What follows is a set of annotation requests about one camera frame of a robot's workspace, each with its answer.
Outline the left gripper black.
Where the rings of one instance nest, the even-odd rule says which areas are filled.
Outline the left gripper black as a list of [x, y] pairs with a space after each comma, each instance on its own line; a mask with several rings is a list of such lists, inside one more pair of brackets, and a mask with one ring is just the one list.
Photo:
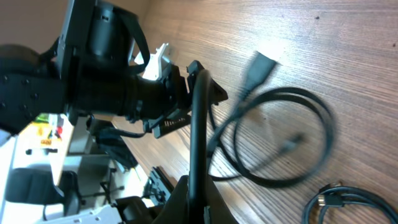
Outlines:
[[[184, 115], [178, 119], [168, 119], [166, 116], [189, 109], [188, 103], [193, 103], [195, 85], [200, 73], [206, 70], [198, 61], [194, 60], [187, 67], [187, 83], [180, 75], [179, 68], [170, 63], [163, 71], [160, 80], [148, 80], [140, 76], [127, 79], [127, 97], [124, 101], [124, 116], [132, 123], [143, 120], [145, 133], [153, 133], [156, 139], [161, 138], [191, 123], [191, 116]], [[211, 77], [206, 90], [210, 105], [228, 99], [228, 94]]]

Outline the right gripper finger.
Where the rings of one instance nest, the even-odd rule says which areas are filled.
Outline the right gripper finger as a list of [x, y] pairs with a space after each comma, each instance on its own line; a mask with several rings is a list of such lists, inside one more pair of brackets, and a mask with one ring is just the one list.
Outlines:
[[236, 223], [235, 217], [210, 178], [207, 180], [206, 201], [208, 205], [203, 207], [199, 214], [192, 216], [188, 200], [188, 176], [183, 175], [153, 223]]

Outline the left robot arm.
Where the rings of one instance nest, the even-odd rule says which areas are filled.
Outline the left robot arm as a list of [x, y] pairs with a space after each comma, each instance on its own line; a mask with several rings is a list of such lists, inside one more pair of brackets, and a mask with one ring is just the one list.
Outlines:
[[190, 122], [198, 61], [188, 77], [167, 63], [160, 77], [142, 73], [150, 62], [136, 14], [106, 1], [70, 1], [62, 31], [44, 53], [1, 46], [1, 130], [17, 135], [42, 113], [71, 123], [91, 114], [143, 121], [149, 132], [164, 121]]

